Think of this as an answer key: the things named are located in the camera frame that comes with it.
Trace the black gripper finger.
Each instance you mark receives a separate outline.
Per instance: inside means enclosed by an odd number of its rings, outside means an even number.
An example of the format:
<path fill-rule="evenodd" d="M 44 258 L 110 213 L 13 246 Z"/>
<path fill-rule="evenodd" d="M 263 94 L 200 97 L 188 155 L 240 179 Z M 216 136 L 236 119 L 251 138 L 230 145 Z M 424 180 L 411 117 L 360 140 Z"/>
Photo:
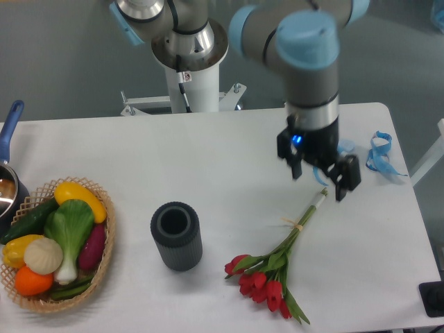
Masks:
<path fill-rule="evenodd" d="M 361 183 L 359 158 L 354 154 L 338 155 L 327 176 L 335 185 L 335 199 L 341 202 L 348 192 Z"/>
<path fill-rule="evenodd" d="M 277 136 L 277 156 L 286 160 L 291 168 L 292 178 L 297 180 L 302 175 L 301 158 L 297 153 L 292 152 L 292 137 L 288 128 Z"/>

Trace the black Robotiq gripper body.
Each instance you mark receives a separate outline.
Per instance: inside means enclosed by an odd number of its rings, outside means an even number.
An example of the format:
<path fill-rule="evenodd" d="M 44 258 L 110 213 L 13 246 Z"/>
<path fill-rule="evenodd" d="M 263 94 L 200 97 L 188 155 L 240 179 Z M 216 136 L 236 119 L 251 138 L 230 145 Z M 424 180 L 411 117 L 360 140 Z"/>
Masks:
<path fill-rule="evenodd" d="M 303 130 L 294 124 L 294 116 L 287 117 L 287 128 L 291 132 L 292 152 L 297 153 L 301 161 L 319 168 L 327 173 L 334 164 L 339 153 L 339 119 L 330 125 L 316 130 Z"/>

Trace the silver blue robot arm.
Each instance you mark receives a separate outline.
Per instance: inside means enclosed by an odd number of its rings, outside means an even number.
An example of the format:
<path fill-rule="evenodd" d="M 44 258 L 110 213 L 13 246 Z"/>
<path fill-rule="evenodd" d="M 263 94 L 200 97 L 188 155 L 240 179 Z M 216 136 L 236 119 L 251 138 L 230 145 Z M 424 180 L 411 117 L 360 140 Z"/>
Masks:
<path fill-rule="evenodd" d="M 229 49 L 261 63 L 284 83 L 286 128 L 277 155 L 301 176 L 320 169 L 342 200 L 361 182 L 355 155 L 339 143 L 340 28 L 362 17 L 367 1 L 276 1 L 240 8 L 228 28 L 211 19 L 206 1 L 112 1 L 110 11 L 133 44 L 149 44 L 164 67 L 175 113 L 219 107 L 218 69 Z"/>

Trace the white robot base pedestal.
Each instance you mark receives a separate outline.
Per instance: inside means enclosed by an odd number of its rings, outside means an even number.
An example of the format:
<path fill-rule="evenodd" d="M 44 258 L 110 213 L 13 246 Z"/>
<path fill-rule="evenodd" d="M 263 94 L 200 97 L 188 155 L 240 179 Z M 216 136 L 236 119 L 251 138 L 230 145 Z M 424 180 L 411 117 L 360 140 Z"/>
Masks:
<path fill-rule="evenodd" d="M 170 112 L 218 112 L 240 110 L 241 98 L 247 87 L 235 83 L 228 91 L 219 90 L 219 65 L 201 71 L 177 72 L 164 68 L 168 94 L 166 96 L 126 98 L 122 92 L 125 117 Z"/>

